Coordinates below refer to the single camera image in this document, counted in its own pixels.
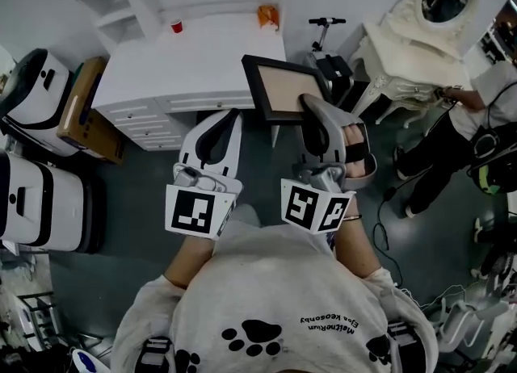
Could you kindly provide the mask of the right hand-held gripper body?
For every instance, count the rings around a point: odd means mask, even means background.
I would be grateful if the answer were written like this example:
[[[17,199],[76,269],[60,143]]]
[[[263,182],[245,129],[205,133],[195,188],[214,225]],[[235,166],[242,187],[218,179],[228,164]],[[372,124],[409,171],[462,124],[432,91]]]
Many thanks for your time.
[[[348,212],[356,192],[372,182],[377,169],[368,154],[368,174],[348,178],[343,163],[296,164],[295,177],[280,183],[282,221],[307,233],[333,233],[346,221],[359,220],[359,213]]]

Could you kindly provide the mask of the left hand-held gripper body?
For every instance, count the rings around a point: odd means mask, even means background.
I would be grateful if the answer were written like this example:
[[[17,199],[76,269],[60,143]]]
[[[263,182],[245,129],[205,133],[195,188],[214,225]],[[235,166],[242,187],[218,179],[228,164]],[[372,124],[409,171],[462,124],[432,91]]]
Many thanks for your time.
[[[235,179],[177,163],[166,186],[165,230],[217,239],[231,217],[243,185]]]

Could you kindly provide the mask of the person's right hand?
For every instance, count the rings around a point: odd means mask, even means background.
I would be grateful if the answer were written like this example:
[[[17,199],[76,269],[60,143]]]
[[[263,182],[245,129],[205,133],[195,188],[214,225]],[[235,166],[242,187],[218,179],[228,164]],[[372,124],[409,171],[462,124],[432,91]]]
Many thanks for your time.
[[[346,149],[345,169],[348,178],[362,178],[368,174],[368,152],[366,140],[358,124],[350,124],[343,128],[343,139]]]

